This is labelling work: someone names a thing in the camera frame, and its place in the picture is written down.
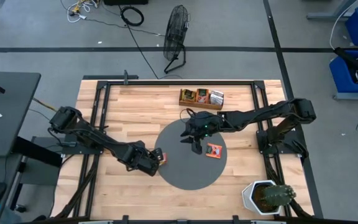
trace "gray floor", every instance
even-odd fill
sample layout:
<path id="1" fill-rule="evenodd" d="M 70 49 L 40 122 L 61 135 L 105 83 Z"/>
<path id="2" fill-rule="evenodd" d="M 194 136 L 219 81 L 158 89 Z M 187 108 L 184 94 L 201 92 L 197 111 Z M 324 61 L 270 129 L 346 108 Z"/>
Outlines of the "gray floor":
<path id="1" fill-rule="evenodd" d="M 63 0 L 66 6 L 74 0 Z M 270 0 L 282 47 L 329 47 L 333 22 L 308 21 L 307 12 L 330 11 L 340 1 Z M 255 0 L 150 0 L 139 6 L 145 15 L 142 29 L 164 33 L 170 11 L 184 4 L 191 13 L 186 46 L 273 47 L 262 1 Z M 108 7 L 117 12 L 117 7 Z M 103 8 L 92 9 L 90 19 L 124 23 Z M 163 38 L 135 33 L 140 46 L 162 46 Z M 349 47 L 344 23 L 334 32 L 334 46 Z M 7 0 L 0 11 L 0 47 L 135 47 L 128 30 L 95 22 L 67 22 L 59 0 Z M 167 61 L 161 52 L 145 56 L 163 76 Z M 173 74 L 183 78 L 281 79 L 275 53 L 188 52 L 188 63 Z M 334 101 L 336 91 L 329 70 L 331 53 L 285 53 L 291 85 L 296 97 L 312 100 L 318 119 L 304 126 L 311 165 L 325 218 L 358 220 L 358 101 Z M 73 106 L 83 75 L 118 75 L 126 69 L 141 79 L 154 78 L 138 52 L 93 53 L 0 53 L 0 71 L 39 72 L 42 78 L 36 97 L 55 106 Z M 51 117 L 39 105 L 31 108 Z M 29 112 L 20 135 L 48 136 L 48 123 Z M 29 189 L 28 195 L 52 195 L 53 189 Z M 47 200 L 20 203 L 33 210 L 50 210 Z"/>

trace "gray circular mat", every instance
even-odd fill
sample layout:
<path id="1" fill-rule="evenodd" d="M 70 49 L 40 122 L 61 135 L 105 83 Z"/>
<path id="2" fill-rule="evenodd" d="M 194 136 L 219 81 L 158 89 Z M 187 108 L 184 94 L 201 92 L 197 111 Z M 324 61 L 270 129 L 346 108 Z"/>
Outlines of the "gray circular mat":
<path id="1" fill-rule="evenodd" d="M 198 155 L 191 150 L 191 144 L 180 142 L 184 139 L 180 137 L 184 130 L 185 124 L 177 120 L 165 127 L 158 136 L 155 147 L 167 153 L 167 163 L 160 166 L 158 171 L 162 178 L 175 187 L 183 190 L 202 189 L 222 174 L 227 159 L 226 145 L 222 136 L 216 133 L 202 140 L 203 153 Z M 223 147 L 220 159 L 205 155 L 207 143 Z"/>

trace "wooden tabletop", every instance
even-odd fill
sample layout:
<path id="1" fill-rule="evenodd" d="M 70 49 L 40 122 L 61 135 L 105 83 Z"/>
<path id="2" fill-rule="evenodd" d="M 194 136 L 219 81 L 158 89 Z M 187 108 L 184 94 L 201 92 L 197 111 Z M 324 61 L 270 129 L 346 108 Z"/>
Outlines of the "wooden tabletop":
<path id="1" fill-rule="evenodd" d="M 97 82 L 81 82 L 76 108 L 86 120 L 90 120 Z M 285 99 L 280 80 L 265 80 L 265 86 L 269 104 Z M 244 85 L 112 86 L 106 117 L 106 125 L 109 126 L 107 134 L 118 141 L 142 140 L 148 149 L 153 149 L 159 132 L 178 120 L 180 111 L 186 108 L 178 105 L 181 88 L 208 88 L 223 92 L 223 111 L 254 109 L 251 89 Z M 262 97 L 258 94 L 260 105 L 263 105 Z M 98 111 L 96 124 L 99 124 L 100 119 L 101 110 Z M 273 123 L 276 125 L 280 121 L 274 119 Z M 241 191 L 253 181 L 266 179 L 256 130 L 257 125 L 250 124 L 241 132 L 222 133 L 227 146 L 226 167 L 215 183 L 200 190 L 178 189 L 168 184 L 158 173 L 150 177 L 138 170 L 127 172 L 125 166 L 105 150 L 99 161 L 91 219 L 120 220 L 123 215 L 129 215 L 131 220 L 231 220 L 233 215 L 245 220 L 272 218 L 261 217 L 242 205 Z M 294 154 L 282 154 L 280 158 L 285 182 L 294 188 L 296 201 L 306 212 L 313 213 L 300 159 Z M 74 156 L 62 167 L 52 216 L 64 207 L 75 192 L 82 159 L 83 156 Z M 82 213 L 87 195 L 85 192 Z"/>

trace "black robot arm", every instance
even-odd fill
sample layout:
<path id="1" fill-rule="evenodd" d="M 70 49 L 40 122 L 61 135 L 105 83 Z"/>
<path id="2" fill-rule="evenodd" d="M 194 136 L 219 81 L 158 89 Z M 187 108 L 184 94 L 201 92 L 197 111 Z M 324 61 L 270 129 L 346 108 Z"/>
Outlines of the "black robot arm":
<path id="1" fill-rule="evenodd" d="M 154 176 L 163 159 L 160 148 L 148 151 L 142 141 L 118 142 L 85 121 L 80 111 L 66 106 L 61 107 L 50 120 L 50 131 L 74 134 L 77 141 L 91 149 L 103 147 L 123 163 L 128 171 L 139 169 Z"/>
<path id="2" fill-rule="evenodd" d="M 189 136 L 182 140 L 192 144 L 192 151 L 201 154 L 200 140 L 218 132 L 233 133 L 242 131 L 248 124 L 266 121 L 272 118 L 285 118 L 278 126 L 267 130 L 268 140 L 276 141 L 299 124 L 309 124 L 316 119 L 310 100 L 295 98 L 281 101 L 252 111 L 220 111 L 212 114 L 207 111 L 195 113 L 187 109 L 190 119 L 181 136 Z"/>

